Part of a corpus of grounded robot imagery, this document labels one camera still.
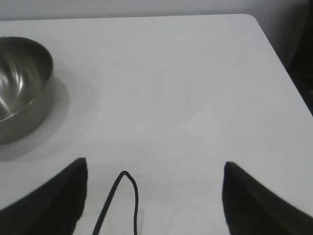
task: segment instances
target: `stainless steel bowl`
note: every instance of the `stainless steel bowl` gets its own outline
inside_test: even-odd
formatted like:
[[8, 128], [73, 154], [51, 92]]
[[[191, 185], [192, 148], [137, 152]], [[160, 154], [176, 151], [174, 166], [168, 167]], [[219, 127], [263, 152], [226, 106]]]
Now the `stainless steel bowl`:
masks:
[[0, 143], [35, 128], [52, 100], [53, 60], [39, 43], [0, 37]]

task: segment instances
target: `white wall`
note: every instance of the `white wall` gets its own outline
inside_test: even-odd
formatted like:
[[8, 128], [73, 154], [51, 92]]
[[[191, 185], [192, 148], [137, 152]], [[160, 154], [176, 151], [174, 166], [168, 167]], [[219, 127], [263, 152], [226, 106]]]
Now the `white wall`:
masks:
[[248, 13], [287, 65], [309, 0], [0, 0], [1, 20]]

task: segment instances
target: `white tabletop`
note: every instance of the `white tabletop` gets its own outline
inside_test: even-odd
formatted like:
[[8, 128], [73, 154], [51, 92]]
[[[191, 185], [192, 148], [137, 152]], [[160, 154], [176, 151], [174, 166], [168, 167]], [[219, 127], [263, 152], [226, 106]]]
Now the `white tabletop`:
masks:
[[[313, 215], [313, 119], [251, 16], [1, 22], [0, 34], [46, 46], [56, 88], [39, 128], [0, 145], [0, 207], [86, 157], [75, 235], [91, 234], [122, 170], [138, 182], [141, 235], [226, 235], [225, 161]], [[124, 180], [101, 234], [132, 233], [133, 194]]]

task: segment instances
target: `bowl rim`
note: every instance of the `bowl rim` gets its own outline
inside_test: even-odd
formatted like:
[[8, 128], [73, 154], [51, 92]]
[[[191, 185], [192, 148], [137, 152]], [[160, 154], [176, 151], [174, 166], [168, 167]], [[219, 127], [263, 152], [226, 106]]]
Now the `bowl rim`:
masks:
[[11, 115], [9, 115], [9, 116], [7, 116], [7, 117], [1, 119], [1, 120], [0, 120], [0, 124], [1, 124], [2, 122], [5, 122], [6, 120], [10, 119], [11, 117], [17, 115], [18, 113], [22, 112], [22, 111], [25, 110], [27, 107], [29, 107], [29, 106], [33, 103], [33, 101], [34, 101], [35, 99], [37, 99], [37, 97], [44, 91], [44, 89], [46, 88], [46, 86], [48, 85], [48, 83], [51, 81], [51, 79], [52, 79], [52, 74], [53, 74], [53, 70], [54, 70], [54, 62], [53, 62], [52, 55], [51, 55], [50, 51], [49, 51], [45, 46], [43, 46], [41, 43], [39, 43], [39, 42], [37, 42], [37, 41], [35, 41], [35, 40], [32, 40], [32, 39], [30, 39], [30, 38], [19, 37], [19, 36], [0, 36], [0, 40], [2, 40], [3, 38], [22, 39], [22, 40], [26, 40], [26, 41], [29, 41], [29, 42], [31, 42], [31, 43], [37, 44], [38, 46], [40, 46], [41, 48], [43, 48], [43, 49], [46, 51], [46, 53], [47, 53], [47, 55], [49, 56], [49, 58], [50, 58], [50, 62], [51, 62], [51, 71], [49, 72], [50, 75], [49, 75], [49, 77], [47, 78], [47, 82], [45, 83], [45, 85], [43, 86], [43, 88], [35, 95], [35, 97], [34, 97], [28, 104], [24, 105], [22, 108], [20, 108], [19, 110], [17, 110], [15, 113], [13, 113], [13, 114], [11, 114]]

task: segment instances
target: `black wire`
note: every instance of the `black wire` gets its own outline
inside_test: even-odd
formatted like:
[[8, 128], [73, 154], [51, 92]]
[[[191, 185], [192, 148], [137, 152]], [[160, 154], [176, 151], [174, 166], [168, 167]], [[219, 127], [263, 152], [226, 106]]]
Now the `black wire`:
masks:
[[103, 220], [106, 217], [106, 214], [107, 214], [108, 209], [110, 207], [111, 201], [112, 201], [112, 199], [114, 197], [116, 189], [117, 189], [119, 183], [121, 182], [123, 176], [126, 176], [131, 181], [131, 183], [133, 184], [133, 187], [134, 187], [134, 191], [135, 191], [134, 235], [137, 235], [137, 215], [138, 215], [138, 205], [139, 205], [139, 193], [138, 193], [138, 187], [137, 187], [135, 179], [127, 171], [122, 171], [118, 175], [118, 177], [116, 178], [116, 180], [115, 180], [115, 182], [114, 182], [114, 184], [113, 184], [113, 186], [112, 186], [112, 188], [110, 190], [110, 193], [109, 193], [109, 195], [108, 195], [108, 197], [106, 199], [106, 202], [105, 202], [105, 204], [104, 204], [104, 206], [103, 206], [103, 208], [101, 210], [101, 213], [99, 215], [97, 223], [94, 226], [92, 235], [99, 235], [101, 226], [103, 224]]

